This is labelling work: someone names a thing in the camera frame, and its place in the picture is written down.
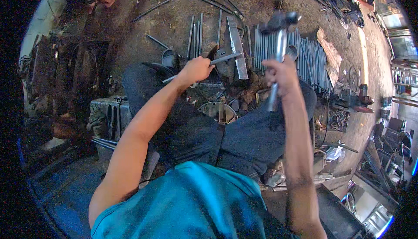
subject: scrap metal pile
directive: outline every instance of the scrap metal pile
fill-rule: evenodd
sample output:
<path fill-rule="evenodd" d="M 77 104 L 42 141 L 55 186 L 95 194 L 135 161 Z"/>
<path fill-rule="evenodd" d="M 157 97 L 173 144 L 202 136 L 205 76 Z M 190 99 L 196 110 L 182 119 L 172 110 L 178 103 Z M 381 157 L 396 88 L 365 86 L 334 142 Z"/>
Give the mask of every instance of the scrap metal pile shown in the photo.
<path fill-rule="evenodd" d="M 360 28 L 364 27 L 363 14 L 360 7 L 353 0 L 315 0 L 324 8 L 321 11 L 333 13 L 344 26 L 355 22 Z"/>

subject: hand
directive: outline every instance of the hand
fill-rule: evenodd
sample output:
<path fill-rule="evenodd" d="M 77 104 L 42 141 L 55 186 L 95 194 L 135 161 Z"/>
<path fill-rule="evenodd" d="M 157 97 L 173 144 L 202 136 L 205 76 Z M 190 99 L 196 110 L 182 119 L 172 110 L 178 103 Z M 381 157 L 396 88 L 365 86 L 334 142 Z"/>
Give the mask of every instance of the hand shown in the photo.
<path fill-rule="evenodd" d="M 280 96 L 283 97 L 300 88 L 295 62 L 288 55 L 285 55 L 283 63 L 270 59 L 264 60 L 261 64 L 267 67 L 265 71 L 267 85 L 271 86 L 273 83 L 277 83 L 279 85 L 278 93 Z"/>
<path fill-rule="evenodd" d="M 206 79 L 214 68 L 215 65 L 211 65 L 208 58 L 197 57 L 186 63 L 185 67 L 177 75 L 177 78 L 182 83 L 190 86 L 197 81 Z"/>

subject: dark jeans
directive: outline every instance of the dark jeans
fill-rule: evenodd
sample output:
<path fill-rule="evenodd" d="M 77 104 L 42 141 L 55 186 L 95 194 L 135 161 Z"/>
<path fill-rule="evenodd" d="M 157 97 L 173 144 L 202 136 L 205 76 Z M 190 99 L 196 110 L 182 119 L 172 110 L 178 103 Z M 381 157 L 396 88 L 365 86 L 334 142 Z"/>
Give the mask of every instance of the dark jeans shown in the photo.
<path fill-rule="evenodd" d="M 164 77 L 143 64 L 129 66 L 122 79 L 132 115 L 161 88 Z M 300 81 L 303 97 L 312 118 L 316 105 L 315 91 Z M 271 117 L 278 122 L 271 131 Z M 183 98 L 179 98 L 164 124 L 151 140 L 166 167 L 185 161 L 208 163 L 257 179 L 269 163 L 283 155 L 285 121 L 279 102 L 277 113 L 269 115 L 266 104 L 226 126 L 200 113 Z"/>

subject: metal workpiece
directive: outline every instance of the metal workpiece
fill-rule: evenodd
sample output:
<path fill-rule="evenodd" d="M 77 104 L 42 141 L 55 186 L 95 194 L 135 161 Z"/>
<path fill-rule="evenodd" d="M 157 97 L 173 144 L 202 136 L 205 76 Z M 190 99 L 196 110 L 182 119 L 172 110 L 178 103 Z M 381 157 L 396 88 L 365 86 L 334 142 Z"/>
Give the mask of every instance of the metal workpiece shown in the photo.
<path fill-rule="evenodd" d="M 144 13 L 142 13 L 141 15 L 139 15 L 138 17 L 136 17 L 132 22 L 137 22 L 141 17 L 145 16 L 146 14 L 148 14 L 149 12 L 153 11 L 156 8 L 159 8 L 160 6 L 163 6 L 165 4 L 167 4 L 168 2 L 170 2 L 171 0 L 166 0 L 160 4 L 158 4 L 157 6 L 154 6 L 152 8 L 150 8 L 149 10 L 145 11 Z"/>
<path fill-rule="evenodd" d="M 193 58 L 196 57 L 196 24 L 193 24 Z"/>
<path fill-rule="evenodd" d="M 238 79 L 246 80 L 248 79 L 248 73 L 247 73 L 247 67 L 245 64 L 243 45 L 241 43 L 241 38 L 239 36 L 237 23 L 235 22 L 234 17 L 231 17 L 231 16 L 227 17 L 227 23 L 228 23 L 229 35 L 231 39 L 232 52 L 234 54 L 241 53 L 241 56 L 235 59 L 235 64 L 237 66 L 237 71 L 238 71 Z"/>
<path fill-rule="evenodd" d="M 156 38 L 150 36 L 147 34 L 147 37 L 149 37 L 150 39 L 152 39 L 155 43 L 159 44 L 160 46 L 162 46 L 165 49 L 170 49 L 169 47 L 167 47 L 165 44 L 161 43 L 159 40 L 157 40 Z"/>
<path fill-rule="evenodd" d="M 189 44 L 187 45 L 187 60 L 190 60 L 191 36 L 193 35 L 194 15 L 191 16 Z"/>
<path fill-rule="evenodd" d="M 221 27 L 222 27 L 222 9 L 219 10 L 219 24 L 218 24 L 218 38 L 217 38 L 217 45 L 221 43 Z"/>
<path fill-rule="evenodd" d="M 203 40 L 203 13 L 200 14 L 200 32 L 199 32 L 199 56 L 202 54 Z"/>
<path fill-rule="evenodd" d="M 221 63 L 221 62 L 224 62 L 224 61 L 228 61 L 228 60 L 230 60 L 230 59 L 233 59 L 233 58 L 237 58 L 237 57 L 240 57 L 240 56 L 242 56 L 242 52 L 238 52 L 238 53 L 234 53 L 234 54 L 229 54 L 229 55 L 227 55 L 227 56 L 224 56 L 224 57 L 222 57 L 222 58 L 218 58 L 218 59 L 215 59 L 215 60 L 212 60 L 211 62 L 210 62 L 210 64 L 211 65 L 213 65 L 213 64 L 218 64 L 218 63 Z M 176 77 L 177 75 L 174 75 L 174 76 L 172 76 L 172 77 L 169 77 L 168 79 L 164 79 L 163 80 L 163 83 L 164 84 L 168 84 L 168 83 L 170 83 L 175 77 Z"/>
<path fill-rule="evenodd" d="M 212 2 L 210 0 L 201 0 L 201 1 L 205 1 L 206 3 L 211 4 L 212 6 L 216 6 L 217 8 L 221 9 L 224 12 L 227 12 L 229 15 L 233 15 L 234 13 L 232 13 L 231 11 L 229 11 L 228 9 L 224 8 L 221 5 L 216 4 L 215 2 Z"/>
<path fill-rule="evenodd" d="M 234 5 L 234 3 L 231 0 L 227 0 L 229 3 L 231 3 L 231 5 L 238 11 L 238 13 L 244 17 L 243 13 L 241 11 L 239 11 L 238 7 Z"/>

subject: steel bar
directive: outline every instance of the steel bar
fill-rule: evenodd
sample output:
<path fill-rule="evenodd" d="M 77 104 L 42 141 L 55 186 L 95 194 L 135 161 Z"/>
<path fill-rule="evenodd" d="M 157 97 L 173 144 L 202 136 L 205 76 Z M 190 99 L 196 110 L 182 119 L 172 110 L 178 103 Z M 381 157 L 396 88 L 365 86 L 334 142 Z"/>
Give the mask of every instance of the steel bar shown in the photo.
<path fill-rule="evenodd" d="M 196 24 L 193 24 L 193 58 L 196 57 Z"/>
<path fill-rule="evenodd" d="M 158 41 L 156 38 L 150 36 L 147 34 L 147 37 L 149 37 L 150 39 L 152 39 L 155 43 L 158 43 L 160 46 L 162 46 L 165 49 L 170 49 L 169 47 L 167 47 L 166 45 L 164 45 L 163 43 L 161 43 L 160 41 Z"/>
<path fill-rule="evenodd" d="M 222 9 L 219 10 L 218 39 L 216 41 L 218 46 L 221 43 L 221 24 L 222 24 Z"/>
<path fill-rule="evenodd" d="M 136 17 L 132 22 L 136 22 L 137 20 L 139 20 L 141 17 L 145 16 L 146 14 L 148 14 L 149 12 L 153 11 L 156 8 L 159 8 L 160 6 L 163 6 L 164 4 L 167 4 L 168 2 L 170 2 L 171 0 L 166 0 L 163 3 L 158 4 L 157 6 L 154 6 L 152 8 L 150 8 L 149 10 L 145 11 L 144 13 L 142 13 L 141 15 L 139 15 L 138 17 Z"/>
<path fill-rule="evenodd" d="M 218 58 L 218 59 L 212 60 L 210 62 L 210 64 L 212 65 L 212 64 L 218 64 L 218 63 L 223 62 L 223 61 L 228 61 L 228 60 L 230 60 L 232 58 L 237 58 L 237 57 L 241 56 L 242 54 L 243 54 L 242 52 L 238 52 L 238 53 L 234 53 L 234 54 L 229 54 L 229 55 L 224 56 L 222 58 Z M 169 77 L 168 79 L 163 80 L 163 83 L 164 84 L 170 83 L 171 80 L 173 80 L 176 76 L 177 75 L 174 75 L 172 77 Z"/>
<path fill-rule="evenodd" d="M 201 1 L 205 1 L 206 3 L 209 3 L 212 6 L 216 6 L 217 8 L 222 9 L 222 11 L 225 11 L 225 12 L 227 12 L 230 15 L 233 15 L 234 14 L 231 11 L 229 11 L 228 9 L 224 8 L 223 6 L 220 6 L 220 5 L 218 5 L 218 4 L 216 4 L 216 3 L 212 2 L 212 1 L 209 1 L 209 0 L 201 0 Z"/>
<path fill-rule="evenodd" d="M 238 11 L 238 13 L 244 17 L 243 13 L 241 11 L 239 11 L 239 9 L 237 8 L 237 6 L 234 5 L 234 3 L 231 0 L 227 0 L 229 3 L 231 3 L 231 5 Z"/>
<path fill-rule="evenodd" d="M 233 53 L 241 53 L 241 57 L 235 59 L 235 64 L 238 71 L 238 79 L 248 79 L 247 68 L 245 64 L 243 44 L 241 43 L 241 38 L 239 36 L 237 23 L 235 22 L 234 17 L 227 17 L 227 23 L 229 28 L 229 36 L 231 39 L 231 49 Z"/>
<path fill-rule="evenodd" d="M 246 30 L 245 32 L 247 33 L 247 43 L 248 43 L 248 51 L 249 51 L 249 67 L 252 68 L 253 67 L 253 51 L 252 51 L 252 47 L 253 44 L 251 44 L 251 34 L 249 33 L 249 26 L 245 26 Z"/>
<path fill-rule="evenodd" d="M 191 16 L 189 44 L 187 46 L 187 60 L 190 60 L 191 36 L 193 34 L 193 25 L 194 25 L 194 15 Z"/>
<path fill-rule="evenodd" d="M 199 56 L 202 54 L 202 38 L 203 38 L 203 13 L 200 14 L 200 32 L 199 32 Z"/>

